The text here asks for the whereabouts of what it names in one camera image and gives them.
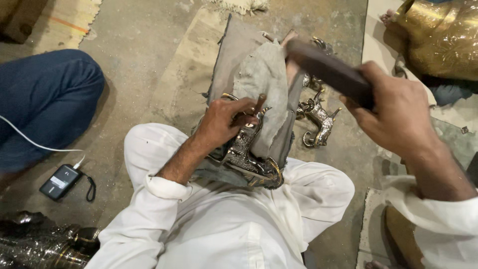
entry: lap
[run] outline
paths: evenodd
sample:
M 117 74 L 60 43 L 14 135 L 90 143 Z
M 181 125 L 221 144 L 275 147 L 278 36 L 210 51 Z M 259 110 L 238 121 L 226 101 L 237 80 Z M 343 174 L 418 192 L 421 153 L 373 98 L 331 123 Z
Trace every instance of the lap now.
M 150 170 L 159 170 L 188 138 L 160 123 L 133 127 L 125 138 L 125 163 L 136 189 Z M 310 242 L 340 221 L 355 187 L 343 172 L 321 163 L 287 158 L 283 176 L 290 183 L 303 221 L 304 241 Z

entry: left hand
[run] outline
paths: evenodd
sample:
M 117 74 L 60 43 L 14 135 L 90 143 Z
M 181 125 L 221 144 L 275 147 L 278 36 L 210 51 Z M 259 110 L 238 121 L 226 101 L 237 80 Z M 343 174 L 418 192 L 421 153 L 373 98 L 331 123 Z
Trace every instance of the left hand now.
M 242 126 L 257 124 L 257 118 L 252 115 L 240 115 L 233 121 L 236 114 L 251 112 L 257 100 L 245 97 L 238 101 L 217 99 L 211 102 L 209 109 L 191 137 L 196 145 L 201 145 L 201 151 L 207 155 L 215 148 L 222 146 L 239 133 Z

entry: engraved brass sculpture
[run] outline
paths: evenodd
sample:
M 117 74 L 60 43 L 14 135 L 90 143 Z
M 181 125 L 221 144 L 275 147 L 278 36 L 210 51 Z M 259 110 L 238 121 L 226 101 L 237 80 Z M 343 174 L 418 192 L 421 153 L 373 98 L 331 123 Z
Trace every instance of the engraved brass sculpture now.
M 57 226 L 41 213 L 0 218 L 0 269 L 81 269 L 99 249 L 99 230 Z
M 235 96 L 227 93 L 224 93 L 222 97 L 238 100 Z M 249 180 L 248 186 L 265 187 L 273 190 L 280 187 L 284 182 L 276 161 L 271 157 L 266 160 L 255 157 L 250 152 L 250 146 L 262 128 L 264 114 L 269 109 L 271 107 L 259 111 L 256 107 L 255 116 L 259 123 L 243 126 L 236 137 L 223 145 L 221 157 L 217 158 L 212 154 L 209 154 L 208 157 L 221 165 L 226 164 L 242 172 Z
M 337 113 L 342 110 L 338 108 L 332 115 L 328 115 L 327 112 L 322 108 L 320 102 L 323 102 L 324 99 L 319 98 L 320 94 L 324 92 L 324 89 L 319 91 L 315 97 L 309 98 L 305 102 L 301 102 L 297 108 L 297 119 L 303 119 L 307 117 L 318 127 L 318 132 L 315 135 L 315 138 L 306 138 L 308 135 L 311 135 L 311 132 L 306 132 L 302 137 L 302 141 L 306 147 L 319 147 L 326 146 L 327 139 L 332 132 L 332 126 L 334 125 L 335 116 Z
M 408 33 L 408 58 L 422 74 L 478 80 L 478 0 L 407 0 L 392 18 Z

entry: blue jeans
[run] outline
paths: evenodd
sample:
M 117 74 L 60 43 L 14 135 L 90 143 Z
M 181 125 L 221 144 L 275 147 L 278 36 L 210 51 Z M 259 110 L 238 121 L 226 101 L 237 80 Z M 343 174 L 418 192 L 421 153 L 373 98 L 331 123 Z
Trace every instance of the blue jeans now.
M 62 149 L 88 128 L 104 83 L 99 65 L 79 50 L 8 62 L 0 65 L 0 115 L 37 144 Z M 0 174 L 21 171 L 49 153 L 0 119 Z

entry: metal figurine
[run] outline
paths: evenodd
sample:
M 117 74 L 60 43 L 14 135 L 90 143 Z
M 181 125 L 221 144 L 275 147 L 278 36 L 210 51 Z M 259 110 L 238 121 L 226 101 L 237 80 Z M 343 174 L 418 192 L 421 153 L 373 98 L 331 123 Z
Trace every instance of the metal figurine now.
M 222 97 L 238 100 L 235 96 L 227 93 L 224 93 Z M 258 105 L 254 108 L 254 116 L 259 123 L 243 126 L 236 137 L 223 145 L 222 158 L 216 158 L 212 154 L 209 154 L 208 157 L 221 165 L 226 164 L 241 171 L 249 180 L 248 186 L 262 186 L 273 190 L 284 182 L 279 166 L 271 157 L 264 160 L 255 157 L 250 152 L 250 146 L 262 128 L 264 114 L 271 109 L 271 107 L 262 109 L 266 97 L 266 95 L 260 95 Z
M 0 269 L 82 269 L 99 249 L 99 230 L 57 226 L 41 213 L 0 218 Z
M 319 146 L 327 145 L 327 139 L 332 132 L 335 116 L 340 110 L 342 110 L 340 107 L 329 116 L 320 104 L 320 102 L 325 101 L 324 99 L 319 98 L 319 95 L 323 91 L 324 89 L 319 91 L 313 99 L 309 98 L 307 101 L 299 103 L 299 107 L 297 108 L 297 120 L 307 117 L 310 121 L 317 125 L 319 129 L 315 135 L 315 138 L 306 138 L 307 135 L 311 135 L 311 132 L 306 132 L 304 134 L 302 140 L 306 147 L 317 148 Z
M 324 40 L 313 36 L 312 42 L 316 44 L 319 48 L 321 48 L 327 55 L 334 54 L 334 49 L 332 48 L 332 45 L 329 43 L 326 43 Z M 315 76 L 310 77 L 310 75 L 306 73 L 304 77 L 304 81 L 303 81 L 303 86 L 319 91 L 321 90 L 321 85 L 323 83 L 324 82 L 321 79 L 318 79 Z

